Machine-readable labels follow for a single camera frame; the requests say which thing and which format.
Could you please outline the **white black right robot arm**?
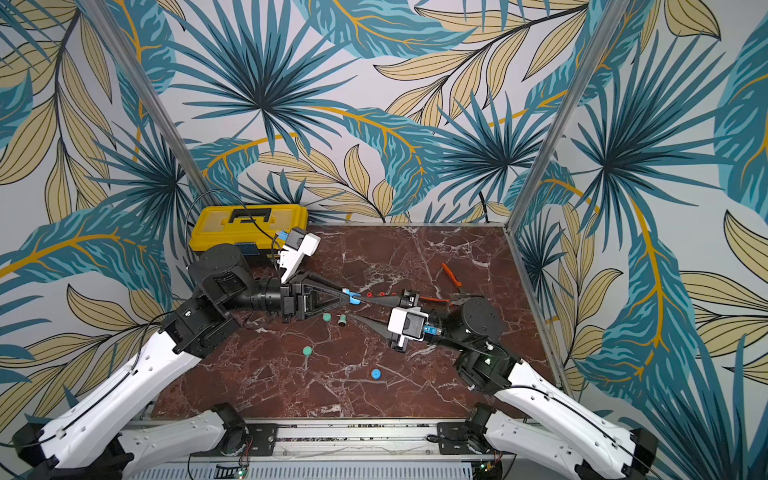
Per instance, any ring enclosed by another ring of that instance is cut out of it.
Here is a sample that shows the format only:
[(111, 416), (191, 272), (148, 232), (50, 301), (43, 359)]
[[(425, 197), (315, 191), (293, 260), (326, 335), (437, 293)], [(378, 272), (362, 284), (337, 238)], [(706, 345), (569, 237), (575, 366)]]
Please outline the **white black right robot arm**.
[(388, 308), (386, 322), (362, 321), (404, 351), (414, 342), (458, 351), (454, 367), (476, 392), (491, 395), (530, 418), (515, 420), (478, 404), (465, 422), (469, 443), (520, 455), (568, 479), (645, 479), (658, 440), (645, 428), (611, 423), (559, 390), (500, 342), (502, 319), (484, 297), (470, 297), (445, 314), (427, 311), (418, 294), (364, 297)]

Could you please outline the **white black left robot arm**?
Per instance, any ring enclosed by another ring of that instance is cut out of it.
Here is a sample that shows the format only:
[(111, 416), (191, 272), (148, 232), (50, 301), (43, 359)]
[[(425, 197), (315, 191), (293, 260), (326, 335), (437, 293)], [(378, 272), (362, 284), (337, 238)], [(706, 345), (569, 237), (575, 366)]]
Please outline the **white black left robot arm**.
[(181, 456), (217, 451), (241, 456), (247, 423), (221, 403), (188, 420), (131, 435), (139, 410), (182, 374), (214, 353), (240, 324), (238, 312), (306, 320), (355, 304), (358, 295), (311, 272), (298, 272), (315, 251), (315, 236), (280, 251), (278, 276), (256, 279), (241, 249), (216, 245), (188, 269), (192, 296), (161, 317), (159, 330), (126, 364), (69, 411), (44, 425), (27, 424), (12, 447), (30, 479), (124, 479)]

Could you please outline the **yellow black toolbox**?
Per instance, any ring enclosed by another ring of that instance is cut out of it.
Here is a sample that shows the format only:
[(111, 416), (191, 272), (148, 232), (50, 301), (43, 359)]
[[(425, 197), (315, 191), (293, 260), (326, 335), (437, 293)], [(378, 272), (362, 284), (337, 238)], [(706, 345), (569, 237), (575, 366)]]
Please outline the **yellow black toolbox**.
[(280, 248), (290, 230), (305, 229), (308, 222), (308, 210), (296, 204), (212, 206), (202, 210), (188, 246), (198, 253), (219, 244), (268, 251)]

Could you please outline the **orange handled pliers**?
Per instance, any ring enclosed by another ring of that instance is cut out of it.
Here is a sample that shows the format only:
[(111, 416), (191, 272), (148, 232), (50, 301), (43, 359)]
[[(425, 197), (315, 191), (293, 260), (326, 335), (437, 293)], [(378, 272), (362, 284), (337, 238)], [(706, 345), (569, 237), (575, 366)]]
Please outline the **orange handled pliers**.
[(455, 292), (451, 293), (448, 299), (421, 296), (420, 300), (422, 302), (443, 304), (443, 305), (453, 305), (453, 306), (462, 305), (463, 303), (465, 303), (467, 300), (471, 298), (471, 295), (464, 290), (463, 283), (457, 279), (454, 272), (445, 262), (441, 264), (441, 268), (443, 273), (448, 277), (448, 279), (451, 281), (452, 285), (454, 286)]

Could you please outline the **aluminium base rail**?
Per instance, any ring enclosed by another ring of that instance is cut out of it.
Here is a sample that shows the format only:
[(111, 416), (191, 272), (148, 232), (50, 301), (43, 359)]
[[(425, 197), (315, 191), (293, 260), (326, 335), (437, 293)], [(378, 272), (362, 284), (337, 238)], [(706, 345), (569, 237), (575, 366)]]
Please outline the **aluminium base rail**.
[(483, 454), (460, 419), (248, 420), (243, 458), (184, 454), (142, 479), (530, 479), (546, 474), (524, 457)]

